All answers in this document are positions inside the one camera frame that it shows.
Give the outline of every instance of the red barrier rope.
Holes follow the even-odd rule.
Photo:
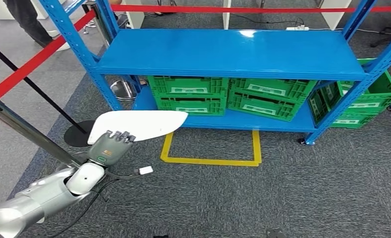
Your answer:
[[[90,20],[95,17],[95,12],[89,11],[84,15],[80,20],[78,20],[74,27],[76,30],[83,28]],[[46,61],[55,51],[58,50],[65,43],[64,37],[62,35],[54,39],[49,45],[43,48],[39,53],[33,56],[29,61],[27,61],[22,67],[12,73],[8,78],[3,80],[0,83],[0,98],[10,91],[16,84],[23,80],[27,75],[34,71],[38,66],[40,66],[44,61]]]
[[[157,5],[111,5],[113,11],[143,12],[204,12],[204,13],[317,13],[317,12],[354,12],[349,8],[248,8],[248,7],[211,7],[211,6],[157,6]],[[391,12],[391,6],[376,6],[372,12]]]

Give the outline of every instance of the power strip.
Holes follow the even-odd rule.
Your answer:
[[[296,27],[287,27],[286,31],[309,31],[309,27],[305,25],[300,25]]]

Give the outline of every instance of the crate label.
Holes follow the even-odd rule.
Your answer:
[[[280,95],[280,96],[286,95],[286,90],[281,90],[281,89],[277,89],[277,88],[268,88],[268,87],[255,85],[255,84],[249,84],[248,89],[252,90],[252,91],[263,92],[263,93],[276,94],[276,95]]]
[[[207,108],[176,108],[175,111],[187,113],[208,113]]]
[[[325,92],[327,93],[328,98],[330,100],[332,100],[334,95],[333,95],[333,92],[331,91],[331,87],[325,86]]]
[[[318,106],[316,106],[316,102],[315,102],[315,99],[312,98],[309,100],[311,106],[312,106],[312,110],[314,111],[314,114],[318,114],[319,110],[318,110]]]
[[[337,124],[359,124],[360,120],[335,120]]]
[[[207,88],[171,88],[171,93],[208,93]]]
[[[251,106],[251,105],[247,105],[247,104],[243,105],[242,109],[253,111],[253,112],[258,112],[258,113],[274,115],[274,116],[276,115],[276,111],[275,110],[266,109],[266,108],[259,108],[259,107]]]
[[[348,90],[343,89],[342,95],[344,96],[344,95],[346,95],[347,93],[348,93]]]
[[[352,103],[348,108],[378,108],[380,103]]]

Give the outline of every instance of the white plastic blade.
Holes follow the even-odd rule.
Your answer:
[[[128,131],[134,141],[169,134],[178,129],[188,113],[177,111],[112,111],[100,115],[90,132],[87,143],[93,145],[107,130]]]

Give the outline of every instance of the black pole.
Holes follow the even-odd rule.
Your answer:
[[[19,68],[13,64],[1,51],[0,60],[3,61],[11,70],[16,71]],[[75,126],[83,134],[87,134],[86,130],[83,129],[73,118],[71,118],[62,108],[60,108],[47,94],[45,94],[30,78],[25,77],[23,79],[29,86],[31,86],[39,95],[41,95],[53,108],[55,108],[61,115],[65,117],[73,126]]]
[[[52,140],[25,121],[25,119],[13,112],[4,103],[2,103],[2,101],[0,101],[0,120],[36,145],[40,146],[42,149],[46,150],[62,163],[71,167],[80,167],[80,161],[72,157]]]

